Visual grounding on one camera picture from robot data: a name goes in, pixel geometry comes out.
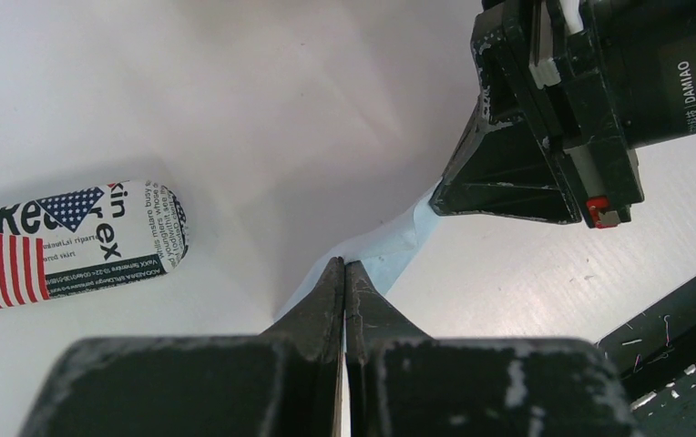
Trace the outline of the light blue cleaning cloth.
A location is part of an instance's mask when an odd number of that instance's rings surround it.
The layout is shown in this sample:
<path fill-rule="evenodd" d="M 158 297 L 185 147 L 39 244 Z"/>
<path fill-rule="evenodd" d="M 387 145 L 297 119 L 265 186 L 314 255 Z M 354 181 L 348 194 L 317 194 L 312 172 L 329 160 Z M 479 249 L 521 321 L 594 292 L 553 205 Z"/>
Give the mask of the light blue cleaning cloth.
<path fill-rule="evenodd" d="M 333 258 L 341 258 L 347 264 L 362 262 L 376 289 L 386 295 L 441 221 L 429 205 L 434 191 L 429 188 L 413 206 L 379 228 L 347 239 L 327 251 L 312 265 L 274 319 L 282 318 L 310 294 Z"/>

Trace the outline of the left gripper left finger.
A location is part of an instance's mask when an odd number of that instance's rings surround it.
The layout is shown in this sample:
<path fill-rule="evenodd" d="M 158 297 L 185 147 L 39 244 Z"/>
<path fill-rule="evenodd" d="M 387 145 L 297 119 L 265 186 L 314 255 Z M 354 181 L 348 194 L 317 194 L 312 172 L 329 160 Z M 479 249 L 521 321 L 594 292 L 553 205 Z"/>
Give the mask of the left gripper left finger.
<path fill-rule="evenodd" d="M 97 337 L 57 360 L 24 436 L 336 436 L 345 264 L 251 336 Z"/>

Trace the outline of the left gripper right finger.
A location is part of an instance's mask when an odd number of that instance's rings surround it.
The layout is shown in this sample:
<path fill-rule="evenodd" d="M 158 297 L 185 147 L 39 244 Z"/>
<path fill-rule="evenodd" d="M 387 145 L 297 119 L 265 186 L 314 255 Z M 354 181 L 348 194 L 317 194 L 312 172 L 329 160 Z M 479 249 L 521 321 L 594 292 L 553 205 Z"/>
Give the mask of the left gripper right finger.
<path fill-rule="evenodd" d="M 638 436 L 614 367 L 572 338 L 435 339 L 345 269 L 354 436 Z"/>

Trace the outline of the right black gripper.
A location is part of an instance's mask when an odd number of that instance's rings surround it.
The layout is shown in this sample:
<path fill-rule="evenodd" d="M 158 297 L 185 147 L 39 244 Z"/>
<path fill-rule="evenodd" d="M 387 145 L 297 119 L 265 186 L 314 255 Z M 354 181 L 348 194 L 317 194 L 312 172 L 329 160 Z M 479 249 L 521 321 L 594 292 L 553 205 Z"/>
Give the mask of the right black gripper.
<path fill-rule="evenodd" d="M 482 96 L 429 206 L 614 228 L 640 147 L 696 135 L 696 1 L 486 1 Z"/>

